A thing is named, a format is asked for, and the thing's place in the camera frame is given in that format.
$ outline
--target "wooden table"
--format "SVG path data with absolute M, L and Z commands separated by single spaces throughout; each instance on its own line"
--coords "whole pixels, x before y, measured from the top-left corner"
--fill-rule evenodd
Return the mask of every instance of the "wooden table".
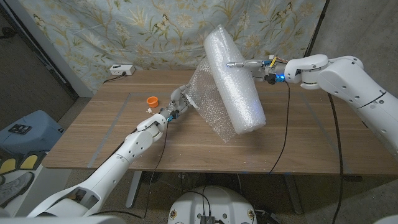
M 158 112 L 171 92 L 188 83 L 193 71 L 136 71 L 103 85 L 44 159 L 48 168 L 97 168 L 144 119 L 146 99 L 156 96 Z M 256 83 L 267 124 L 224 143 L 192 108 L 169 124 L 159 171 L 266 173 L 282 149 L 285 133 L 285 83 Z M 338 174 L 339 160 L 333 115 L 327 94 L 291 85 L 289 130 L 276 174 Z M 397 175 L 398 162 L 365 127 L 355 112 L 337 98 L 345 173 Z M 153 170 L 164 138 L 130 166 Z

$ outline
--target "floral curtain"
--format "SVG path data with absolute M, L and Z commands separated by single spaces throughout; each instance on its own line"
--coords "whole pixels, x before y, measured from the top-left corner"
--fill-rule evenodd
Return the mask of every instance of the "floral curtain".
M 20 0 L 93 93 L 114 63 L 194 70 L 221 24 L 245 58 L 302 57 L 325 0 Z

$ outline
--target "orange cup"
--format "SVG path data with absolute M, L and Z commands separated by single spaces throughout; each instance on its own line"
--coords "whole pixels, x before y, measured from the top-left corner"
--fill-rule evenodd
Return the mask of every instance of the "orange cup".
M 157 102 L 157 97 L 156 97 L 156 96 L 151 96 L 151 97 L 149 97 L 149 98 L 147 99 L 147 103 L 148 103 L 149 107 L 151 107 L 151 108 L 155 108 L 155 107 L 157 107 L 157 105 L 159 104 L 159 103 Z

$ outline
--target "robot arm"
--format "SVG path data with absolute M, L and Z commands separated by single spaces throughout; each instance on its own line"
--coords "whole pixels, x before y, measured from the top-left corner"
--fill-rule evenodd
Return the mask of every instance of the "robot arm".
M 138 124 L 137 131 L 128 135 L 121 147 L 84 182 L 53 194 L 28 217 L 87 217 L 99 212 L 132 162 L 162 137 L 168 122 L 188 109 L 190 104 L 184 95 L 186 87 L 176 89 L 169 105 L 159 114 Z
M 344 56 L 328 59 L 326 55 L 312 55 L 293 59 L 288 63 L 269 61 L 228 63 L 247 67 L 253 78 L 260 81 L 301 83 L 307 90 L 321 88 L 345 100 L 377 136 L 383 136 L 393 149 L 387 148 L 398 161 L 398 99 L 379 86 L 364 70 L 360 59 Z

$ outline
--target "bubble wrap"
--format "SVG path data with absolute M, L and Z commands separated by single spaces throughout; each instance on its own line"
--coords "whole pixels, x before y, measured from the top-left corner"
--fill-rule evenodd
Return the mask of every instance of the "bubble wrap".
M 204 42 L 206 56 L 217 89 L 237 134 L 244 134 L 266 124 L 251 72 L 245 68 L 228 68 L 228 62 L 244 58 L 227 31 L 219 25 Z
M 228 142 L 235 135 L 235 130 L 214 82 L 207 58 L 200 62 L 189 83 L 190 87 L 186 91 L 188 101 L 218 136 Z

